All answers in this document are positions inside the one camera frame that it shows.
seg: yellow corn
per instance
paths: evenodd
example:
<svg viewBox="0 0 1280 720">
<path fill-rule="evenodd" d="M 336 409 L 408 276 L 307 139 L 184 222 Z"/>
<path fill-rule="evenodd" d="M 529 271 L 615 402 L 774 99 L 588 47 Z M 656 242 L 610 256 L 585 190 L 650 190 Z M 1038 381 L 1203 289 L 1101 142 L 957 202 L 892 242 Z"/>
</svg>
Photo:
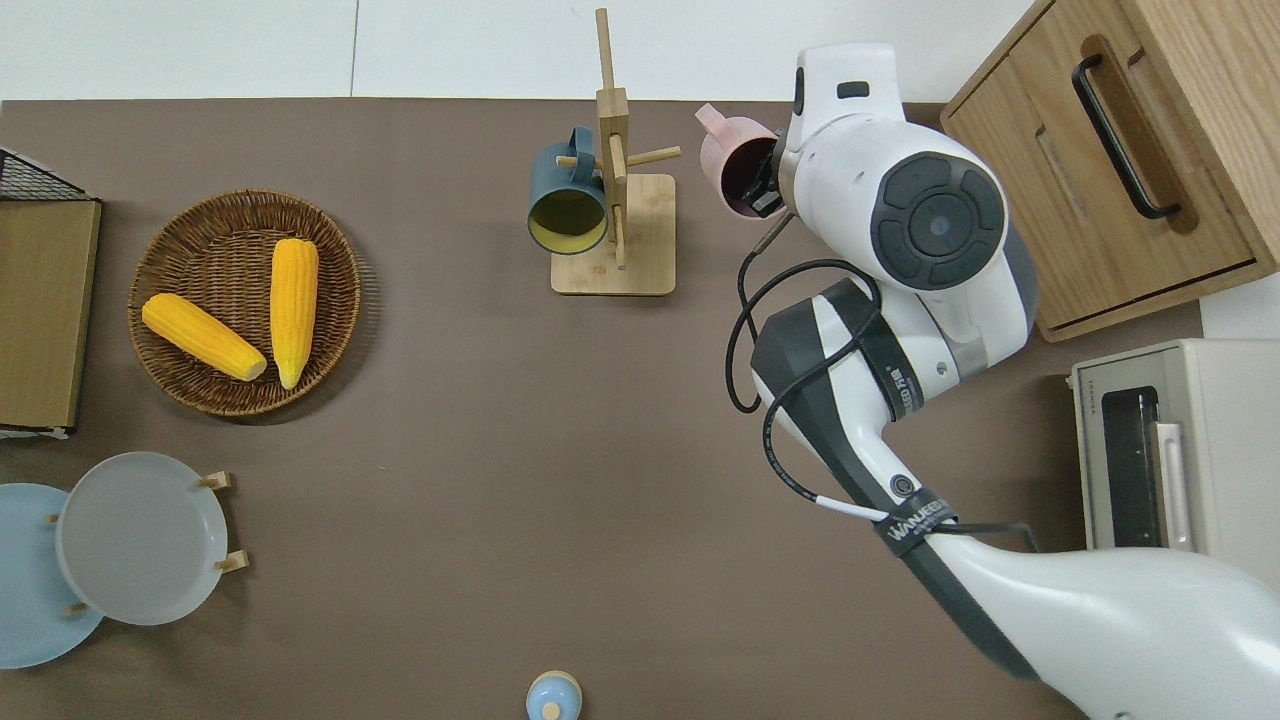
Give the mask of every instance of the yellow corn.
<svg viewBox="0 0 1280 720">
<path fill-rule="evenodd" d="M 280 369 L 284 389 L 298 384 L 311 356 L 319 273 L 315 243 L 294 237 L 275 243 L 271 254 L 271 355 Z"/>
<path fill-rule="evenodd" d="M 142 322 L 154 333 L 228 375 L 252 380 L 266 369 L 266 357 L 216 318 L 172 292 L 152 295 L 142 305 Z"/>
</svg>

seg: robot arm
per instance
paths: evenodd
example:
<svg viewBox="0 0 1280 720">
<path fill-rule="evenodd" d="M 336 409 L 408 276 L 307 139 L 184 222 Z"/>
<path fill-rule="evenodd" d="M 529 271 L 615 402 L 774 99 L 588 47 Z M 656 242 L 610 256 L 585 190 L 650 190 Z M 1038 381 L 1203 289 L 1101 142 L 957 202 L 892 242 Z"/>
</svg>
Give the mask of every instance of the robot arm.
<svg viewBox="0 0 1280 720">
<path fill-rule="evenodd" d="M 1189 552 L 1033 555 L 940 534 L 950 506 L 881 438 L 886 423 L 1016 352 L 1036 307 L 1004 190 L 966 149 L 904 120 L 891 47 L 800 55 L 769 174 L 759 196 L 736 200 L 781 197 L 874 278 L 881 306 L 846 279 L 772 315 L 751 357 L 756 388 L 772 405 L 812 377 L 780 404 L 778 423 L 856 503 L 887 514 L 881 537 L 965 635 L 1092 717 L 1272 717 L 1280 600 L 1261 583 Z M 813 373 L 855 334 L 855 352 Z"/>
</svg>

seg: wire basket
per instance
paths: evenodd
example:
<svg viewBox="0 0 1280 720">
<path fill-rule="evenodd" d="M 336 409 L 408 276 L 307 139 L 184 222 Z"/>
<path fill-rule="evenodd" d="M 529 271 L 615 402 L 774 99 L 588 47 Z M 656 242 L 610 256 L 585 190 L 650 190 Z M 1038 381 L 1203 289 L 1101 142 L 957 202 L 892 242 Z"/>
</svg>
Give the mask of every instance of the wire basket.
<svg viewBox="0 0 1280 720">
<path fill-rule="evenodd" d="M 142 305 L 173 292 L 270 359 L 271 254 L 285 237 L 310 240 L 320 256 L 311 357 L 293 389 L 280 386 L 274 361 L 256 379 L 238 380 L 142 323 Z M 293 402 L 333 370 L 351 342 L 360 299 L 355 252 L 329 215 L 292 195 L 241 190 L 193 205 L 151 241 L 129 291 L 129 336 L 147 374 L 178 402 L 210 415 L 256 415 Z"/>
<path fill-rule="evenodd" d="M 0 200 L 90 200 L 90 196 L 31 159 L 0 147 Z"/>
</svg>

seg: black handle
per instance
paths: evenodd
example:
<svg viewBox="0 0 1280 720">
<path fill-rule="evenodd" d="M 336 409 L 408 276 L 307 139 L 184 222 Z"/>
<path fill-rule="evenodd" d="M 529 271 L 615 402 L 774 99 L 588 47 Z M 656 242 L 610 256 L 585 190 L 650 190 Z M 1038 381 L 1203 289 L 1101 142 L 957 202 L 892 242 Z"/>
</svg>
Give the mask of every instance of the black handle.
<svg viewBox="0 0 1280 720">
<path fill-rule="evenodd" d="M 1084 106 L 1084 114 L 1093 123 L 1093 131 L 1098 133 L 1098 140 L 1102 141 L 1102 147 L 1107 151 L 1107 158 L 1111 159 L 1111 167 L 1120 176 L 1120 183 L 1124 184 L 1125 192 L 1129 193 L 1129 201 L 1133 202 L 1134 209 L 1143 218 L 1152 220 L 1167 218 L 1181 210 L 1183 206 L 1174 202 L 1172 205 L 1161 208 L 1151 200 L 1147 190 L 1142 187 L 1138 172 L 1134 170 L 1133 163 L 1125 155 L 1124 147 L 1120 146 L 1120 137 L 1116 135 L 1115 127 L 1111 126 L 1111 120 L 1107 119 L 1106 113 L 1102 111 L 1102 104 L 1098 102 L 1098 96 L 1093 92 L 1093 86 L 1089 85 L 1088 69 L 1096 68 L 1100 64 L 1102 64 L 1101 53 L 1089 55 L 1071 70 L 1071 85 L 1075 87 L 1075 95 L 1079 96 L 1080 105 Z"/>
</svg>

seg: brown table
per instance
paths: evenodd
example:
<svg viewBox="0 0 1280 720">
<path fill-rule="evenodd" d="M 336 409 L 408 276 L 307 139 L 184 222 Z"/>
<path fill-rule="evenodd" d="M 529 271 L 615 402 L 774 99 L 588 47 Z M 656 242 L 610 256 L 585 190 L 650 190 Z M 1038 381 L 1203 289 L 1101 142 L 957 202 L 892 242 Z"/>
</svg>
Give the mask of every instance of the brown table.
<svg viewBox="0 0 1280 720">
<path fill-rule="evenodd" d="M 227 469 L 233 544 L 253 565 L 180 621 L 106 620 L 60 660 L 0 673 L 0 716 L 515 719 L 529 682 L 561 667 L 602 720 L 1078 717 L 970 647 L 863 523 L 769 471 L 760 416 L 735 413 L 722 380 L 735 272 L 764 228 L 705 186 L 696 108 L 632 104 L 636 147 L 686 152 L 653 167 L 678 186 L 678 284 L 653 300 L 553 293 L 524 231 L 529 161 L 590 123 L 590 102 L 5 102 L 0 142 L 106 205 L 79 432 L 3 442 L 0 482 L 69 489 L 129 450 Z M 786 124 L 785 104 L 721 109 Z M 337 374 L 252 424 L 163 395 L 124 311 L 160 227 L 242 187 L 329 211 L 369 291 Z M 795 224 L 755 284 L 819 255 Z M 1198 334 L 1183 306 L 1034 340 L 890 443 L 966 520 L 1082 547 L 1062 375 Z M 835 491 L 796 443 L 781 454 Z"/>
</svg>

